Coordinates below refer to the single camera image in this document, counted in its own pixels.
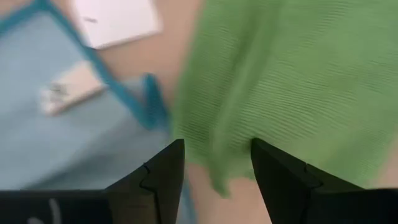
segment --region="white paper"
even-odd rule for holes
[[[152,0],[73,0],[89,47],[102,49],[161,31]]]

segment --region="white label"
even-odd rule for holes
[[[73,0],[86,44],[102,49],[160,32],[152,0]]]
[[[90,62],[80,62],[40,90],[40,105],[47,115],[56,115],[106,87],[97,77]]]

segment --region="black plastic part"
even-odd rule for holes
[[[252,140],[251,159],[272,223],[301,223],[311,190],[320,186],[306,163],[260,139]]]
[[[364,190],[260,140],[257,183],[273,224],[398,223],[398,190]]]
[[[0,223],[174,224],[184,160],[176,140],[105,190],[0,191]]]

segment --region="ribbed fabric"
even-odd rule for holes
[[[207,0],[174,133],[215,189],[261,138],[368,187],[398,122],[398,1]]]

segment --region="beige surface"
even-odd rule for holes
[[[4,15],[27,1],[0,0],[0,14]],[[68,15],[67,0],[54,1]],[[171,102],[200,4],[201,0],[156,0],[164,22],[163,33],[98,53],[118,78],[138,76],[143,72],[155,73],[167,101]],[[389,159],[377,185],[398,187],[398,150]],[[246,179],[233,180],[230,184],[232,197],[222,199],[211,189],[205,169],[189,165],[188,175],[199,224],[270,223],[256,183]]]

